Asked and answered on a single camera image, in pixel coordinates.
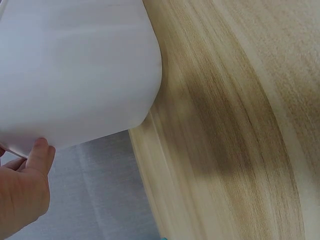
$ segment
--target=hand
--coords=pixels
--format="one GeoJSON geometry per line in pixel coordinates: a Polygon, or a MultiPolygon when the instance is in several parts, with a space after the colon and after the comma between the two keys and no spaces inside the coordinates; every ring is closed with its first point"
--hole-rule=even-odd
{"type": "MultiPolygon", "coordinates": [[[[5,153],[0,148],[0,157],[5,153]]],[[[48,173],[56,150],[39,138],[28,159],[0,167],[0,239],[8,238],[44,215],[49,208],[48,173]]]]}

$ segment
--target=light wood surface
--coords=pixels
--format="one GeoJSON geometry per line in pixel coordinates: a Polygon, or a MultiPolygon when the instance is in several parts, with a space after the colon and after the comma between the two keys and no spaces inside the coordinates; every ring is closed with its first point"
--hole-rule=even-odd
{"type": "Polygon", "coordinates": [[[130,131],[169,240],[318,240],[320,1],[144,0],[163,80],[130,131]]]}

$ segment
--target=gray fabric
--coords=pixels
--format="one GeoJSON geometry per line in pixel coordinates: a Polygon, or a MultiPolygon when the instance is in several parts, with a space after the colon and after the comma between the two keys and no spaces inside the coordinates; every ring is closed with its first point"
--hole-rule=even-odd
{"type": "Polygon", "coordinates": [[[58,151],[49,184],[48,213],[10,240],[160,238],[127,131],[58,151]]]}

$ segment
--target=finger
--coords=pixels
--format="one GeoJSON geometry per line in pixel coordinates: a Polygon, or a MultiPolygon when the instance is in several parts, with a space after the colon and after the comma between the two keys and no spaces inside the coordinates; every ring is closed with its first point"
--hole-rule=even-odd
{"type": "Polygon", "coordinates": [[[20,168],[21,164],[23,164],[24,161],[25,161],[24,158],[18,158],[18,159],[7,162],[2,167],[16,171],[17,169],[20,168]]]}
{"type": "Polygon", "coordinates": [[[0,157],[2,157],[2,156],[5,154],[5,152],[6,152],[6,150],[4,150],[4,149],[2,149],[2,148],[0,147],[0,157]]]}
{"type": "Polygon", "coordinates": [[[34,146],[26,161],[26,169],[34,169],[41,172],[44,176],[48,175],[48,154],[49,145],[45,138],[39,138],[35,141],[34,146]]]}
{"type": "Polygon", "coordinates": [[[53,146],[49,146],[49,153],[47,158],[47,172],[49,173],[52,163],[54,162],[56,155],[56,149],[53,146]]]}
{"type": "Polygon", "coordinates": [[[25,159],[24,162],[20,165],[20,167],[16,170],[17,172],[21,172],[23,169],[26,168],[27,160],[25,159]]]}

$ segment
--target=white paper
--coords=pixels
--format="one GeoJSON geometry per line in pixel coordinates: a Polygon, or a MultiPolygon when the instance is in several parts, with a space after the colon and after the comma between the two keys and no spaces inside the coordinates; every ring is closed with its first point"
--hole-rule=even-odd
{"type": "Polygon", "coordinates": [[[139,125],[161,83],[140,0],[2,0],[0,144],[26,157],[139,125]]]}

